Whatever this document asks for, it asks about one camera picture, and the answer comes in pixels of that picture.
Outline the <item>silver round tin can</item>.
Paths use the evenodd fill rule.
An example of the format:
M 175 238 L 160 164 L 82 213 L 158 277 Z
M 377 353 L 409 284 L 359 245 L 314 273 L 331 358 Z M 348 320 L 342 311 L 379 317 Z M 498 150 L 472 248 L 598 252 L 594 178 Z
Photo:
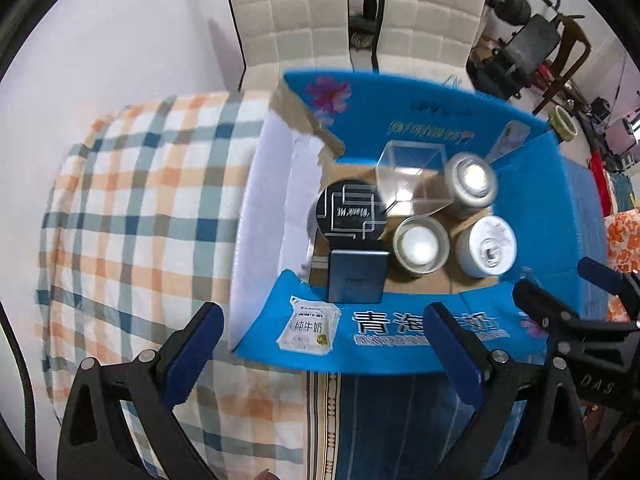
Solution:
M 498 194 L 498 180 L 488 162 L 472 153 L 462 152 L 446 163 L 444 183 L 451 204 L 450 216 L 466 219 L 490 207 Z

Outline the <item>clear acrylic box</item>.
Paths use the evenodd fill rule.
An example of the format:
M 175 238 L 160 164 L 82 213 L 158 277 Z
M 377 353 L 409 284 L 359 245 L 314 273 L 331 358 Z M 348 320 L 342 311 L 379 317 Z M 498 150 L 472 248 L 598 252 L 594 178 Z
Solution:
M 444 183 L 442 144 L 388 141 L 375 167 L 376 187 L 389 217 L 434 214 L 452 202 Z

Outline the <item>blue striped tablecloth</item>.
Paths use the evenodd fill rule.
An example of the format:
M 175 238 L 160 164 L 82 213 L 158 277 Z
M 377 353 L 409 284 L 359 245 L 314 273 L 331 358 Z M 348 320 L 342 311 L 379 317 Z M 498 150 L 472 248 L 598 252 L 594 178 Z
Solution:
M 564 159 L 585 256 L 606 262 L 604 217 L 589 169 Z M 582 314 L 603 320 L 608 296 L 583 280 Z M 307 401 L 306 479 L 421 479 L 460 436 L 472 415 L 444 373 L 356 376 L 304 373 Z M 484 475 L 506 456 L 523 403 L 516 404 Z

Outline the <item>red cloth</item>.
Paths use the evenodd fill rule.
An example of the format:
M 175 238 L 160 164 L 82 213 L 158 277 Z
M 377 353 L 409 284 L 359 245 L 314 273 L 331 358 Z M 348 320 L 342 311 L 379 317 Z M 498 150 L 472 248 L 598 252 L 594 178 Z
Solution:
M 606 171 L 602 164 L 602 157 L 599 152 L 592 152 L 588 160 L 588 168 L 592 173 L 594 182 L 598 191 L 598 196 L 605 217 L 612 214 L 612 200 L 608 180 L 606 180 Z

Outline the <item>white round can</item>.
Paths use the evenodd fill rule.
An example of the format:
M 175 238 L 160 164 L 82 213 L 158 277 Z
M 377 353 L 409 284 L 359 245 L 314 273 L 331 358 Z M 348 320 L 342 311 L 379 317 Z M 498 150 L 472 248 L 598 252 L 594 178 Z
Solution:
M 456 241 L 456 258 L 472 278 L 491 278 L 508 272 L 518 255 L 510 224 L 497 216 L 479 218 Z

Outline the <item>silver tin near front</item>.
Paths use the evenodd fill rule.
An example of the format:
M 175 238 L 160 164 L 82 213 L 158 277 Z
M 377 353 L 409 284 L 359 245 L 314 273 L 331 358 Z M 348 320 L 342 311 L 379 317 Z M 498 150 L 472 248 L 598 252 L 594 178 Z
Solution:
M 398 266 L 409 275 L 420 278 L 435 273 L 447 262 L 449 234 L 432 216 L 417 214 L 398 224 L 392 248 Z

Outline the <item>green round bucket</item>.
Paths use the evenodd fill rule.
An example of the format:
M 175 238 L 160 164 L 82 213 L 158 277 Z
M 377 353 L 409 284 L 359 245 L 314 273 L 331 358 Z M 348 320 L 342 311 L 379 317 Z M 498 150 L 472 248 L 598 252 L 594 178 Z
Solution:
M 562 106 L 555 105 L 548 114 L 551 129 L 562 142 L 572 142 L 577 136 L 573 118 Z

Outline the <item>dark blue flat box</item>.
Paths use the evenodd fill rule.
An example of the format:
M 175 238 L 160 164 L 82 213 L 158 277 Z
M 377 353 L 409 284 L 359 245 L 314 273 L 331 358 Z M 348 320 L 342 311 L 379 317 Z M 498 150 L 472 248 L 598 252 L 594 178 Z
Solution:
M 332 304 L 378 304 L 382 300 L 387 250 L 333 249 L 329 254 L 328 300 Z

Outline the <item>plaid checkered cloth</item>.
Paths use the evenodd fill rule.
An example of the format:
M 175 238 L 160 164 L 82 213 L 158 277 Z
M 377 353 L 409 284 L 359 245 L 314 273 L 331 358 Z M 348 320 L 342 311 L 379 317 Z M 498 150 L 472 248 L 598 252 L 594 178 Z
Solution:
M 82 359 L 130 361 L 204 302 L 228 306 L 268 104 L 266 92 L 251 91 L 130 105 L 96 120 L 65 157 L 42 222 L 36 289 L 56 414 Z M 221 341 L 176 416 L 221 479 L 305 477 L 297 373 L 247 363 Z

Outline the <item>black weight bench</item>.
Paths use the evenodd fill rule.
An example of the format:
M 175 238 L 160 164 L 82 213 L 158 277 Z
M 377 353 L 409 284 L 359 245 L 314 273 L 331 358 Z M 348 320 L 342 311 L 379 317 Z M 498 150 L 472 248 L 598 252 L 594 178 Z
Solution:
M 491 49 L 488 58 L 468 62 L 474 89 L 505 101 L 518 96 L 559 42 L 556 25 L 535 14 L 509 42 Z

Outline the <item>barbell with black plates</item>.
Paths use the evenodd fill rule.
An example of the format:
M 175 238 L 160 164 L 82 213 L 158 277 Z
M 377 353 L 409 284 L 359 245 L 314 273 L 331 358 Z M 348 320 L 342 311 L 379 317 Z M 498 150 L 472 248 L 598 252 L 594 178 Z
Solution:
M 496 17 L 512 26 L 525 25 L 532 16 L 528 0 L 487 0 Z

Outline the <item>blue cardboard milk carton box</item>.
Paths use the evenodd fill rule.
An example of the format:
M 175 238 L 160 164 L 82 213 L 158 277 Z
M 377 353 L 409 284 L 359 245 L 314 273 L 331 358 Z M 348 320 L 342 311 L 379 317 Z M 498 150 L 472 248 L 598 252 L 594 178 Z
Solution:
M 549 126 L 486 94 L 390 74 L 289 70 L 244 193 L 230 346 L 320 373 L 442 370 L 424 309 L 491 349 L 544 352 L 512 292 L 529 278 L 582 318 L 586 217 Z

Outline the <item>right white padded chair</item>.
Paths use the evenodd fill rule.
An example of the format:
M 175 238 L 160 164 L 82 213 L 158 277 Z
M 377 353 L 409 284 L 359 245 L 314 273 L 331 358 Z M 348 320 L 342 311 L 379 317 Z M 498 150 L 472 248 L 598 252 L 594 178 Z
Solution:
M 466 63 L 485 1 L 380 0 L 373 69 L 472 91 Z

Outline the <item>white padded chair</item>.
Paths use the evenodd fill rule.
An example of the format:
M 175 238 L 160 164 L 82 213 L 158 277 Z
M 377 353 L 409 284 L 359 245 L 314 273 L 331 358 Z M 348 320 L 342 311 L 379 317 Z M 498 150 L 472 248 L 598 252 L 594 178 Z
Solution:
M 228 0 L 243 61 L 239 89 L 272 90 L 287 70 L 350 70 L 348 0 Z
M 485 1 L 380 0 L 373 69 L 472 91 L 466 63 Z

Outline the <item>left white padded chair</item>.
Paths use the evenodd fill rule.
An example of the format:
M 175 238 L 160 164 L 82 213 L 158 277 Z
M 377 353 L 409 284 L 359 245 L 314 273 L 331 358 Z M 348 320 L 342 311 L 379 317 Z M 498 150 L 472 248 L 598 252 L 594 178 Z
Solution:
M 243 61 L 239 89 L 272 90 L 287 70 L 350 70 L 348 0 L 228 0 Z

